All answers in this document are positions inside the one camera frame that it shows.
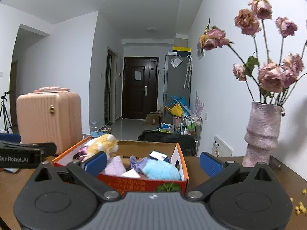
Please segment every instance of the pink vase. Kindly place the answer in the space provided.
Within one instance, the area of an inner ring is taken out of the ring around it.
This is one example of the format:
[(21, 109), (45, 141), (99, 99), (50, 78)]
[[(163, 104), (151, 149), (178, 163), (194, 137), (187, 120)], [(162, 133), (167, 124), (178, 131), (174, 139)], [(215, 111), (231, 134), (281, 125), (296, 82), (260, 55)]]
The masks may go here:
[(257, 162), (269, 164), (270, 151), (277, 148), (281, 110), (273, 104), (251, 103), (250, 120), (246, 127), (248, 143), (242, 166), (254, 167)]

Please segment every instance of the pink flower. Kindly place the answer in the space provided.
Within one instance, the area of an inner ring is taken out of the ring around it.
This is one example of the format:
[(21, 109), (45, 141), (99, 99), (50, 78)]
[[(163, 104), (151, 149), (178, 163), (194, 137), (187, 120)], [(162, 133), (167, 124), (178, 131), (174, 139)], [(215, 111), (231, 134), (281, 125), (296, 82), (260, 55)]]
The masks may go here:
[(243, 64), (233, 64), (232, 72), (239, 81), (246, 81), (245, 66)]
[(260, 88), (269, 92), (280, 93), (285, 86), (285, 77), (282, 72), (283, 69), (270, 60), (268, 64), (259, 69)]
[(242, 29), (242, 34), (253, 36), (261, 30), (259, 21), (249, 9), (241, 9), (234, 23)]
[(251, 5), (251, 11), (258, 19), (272, 19), (272, 5), (268, 0), (252, 0), (248, 5)]
[(279, 28), (279, 33), (286, 38), (289, 35), (294, 35), (297, 31), (297, 25), (290, 21), (288, 17), (278, 17), (275, 21), (277, 28)]
[(304, 69), (303, 61), (301, 60), (300, 55), (297, 53), (293, 55), (290, 53), (283, 61), (286, 67), (289, 67), (295, 76), (298, 76), (301, 71)]
[(290, 85), (292, 85), (297, 80), (297, 76), (295, 76), (294, 72), (291, 70), (290, 67), (284, 66), (284, 77), (285, 77), (285, 86), (284, 88), (288, 88)]
[(199, 38), (200, 46), (205, 50), (212, 50), (217, 47), (223, 47), (229, 44), (229, 39), (226, 38), (226, 33), (217, 27), (212, 27), (206, 30)]

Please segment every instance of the wooden table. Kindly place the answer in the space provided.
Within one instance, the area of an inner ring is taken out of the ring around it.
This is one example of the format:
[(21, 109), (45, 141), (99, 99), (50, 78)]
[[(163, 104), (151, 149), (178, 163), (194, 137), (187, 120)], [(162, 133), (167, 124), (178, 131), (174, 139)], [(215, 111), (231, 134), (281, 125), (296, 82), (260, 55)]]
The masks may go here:
[[(221, 160), (233, 160), (241, 163), (242, 157), (221, 158)], [(198, 157), (185, 157), (185, 162), (190, 177), (188, 190), (209, 179), (200, 168)], [(16, 174), (0, 172), (0, 215), (12, 230), (20, 229), (13, 214), (13, 204), (33, 171), (20, 170)], [(307, 181), (285, 165), (282, 165), (280, 170), (273, 171), (288, 195), (294, 198), (294, 205), (297, 205), (299, 201), (307, 205), (307, 194), (304, 195), (301, 192), (303, 188), (307, 189)], [(286, 230), (307, 230), (307, 215), (296, 215), (293, 212)]]

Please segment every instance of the cardboard box on floor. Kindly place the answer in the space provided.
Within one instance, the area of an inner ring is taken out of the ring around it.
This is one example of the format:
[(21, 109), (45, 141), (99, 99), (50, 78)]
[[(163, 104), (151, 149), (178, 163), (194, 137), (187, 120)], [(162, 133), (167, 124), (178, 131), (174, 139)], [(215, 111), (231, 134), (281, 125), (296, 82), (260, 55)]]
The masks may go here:
[[(53, 159), (54, 166), (66, 166), (73, 160), (73, 156), (78, 152), (79, 147), (92, 139), (87, 137), (74, 145), (57, 158)], [(174, 143), (155, 143), (155, 142), (137, 142), (137, 141), (118, 141), (119, 150), (114, 153), (122, 157), (125, 167), (129, 165), (128, 158), (134, 155), (137, 158), (148, 157), (149, 154), (155, 150), (164, 154), (167, 154), (173, 164), (182, 176), (181, 181), (160, 181), (149, 179), (134, 179), (124, 178), (106, 175), (100, 173), (98, 179), (105, 184), (124, 194), (126, 191), (142, 191), (142, 192), (154, 192), (154, 191), (181, 191), (183, 194), (188, 184), (188, 171), (185, 165), (185, 160), (181, 152), (179, 144)]]
[(160, 124), (161, 113), (149, 113), (146, 117), (146, 124)]

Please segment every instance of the yellow plush toy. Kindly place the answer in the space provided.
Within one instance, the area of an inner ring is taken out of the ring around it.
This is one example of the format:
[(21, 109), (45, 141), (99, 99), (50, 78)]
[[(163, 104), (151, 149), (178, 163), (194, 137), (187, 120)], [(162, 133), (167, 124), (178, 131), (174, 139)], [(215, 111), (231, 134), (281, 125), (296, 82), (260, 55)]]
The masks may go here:
[(106, 153), (107, 159), (110, 158), (110, 153), (118, 150), (118, 144), (116, 138), (112, 134), (104, 134), (98, 138), (92, 139), (88, 142), (89, 147), (87, 149), (87, 155), (84, 160), (89, 159), (99, 151)]

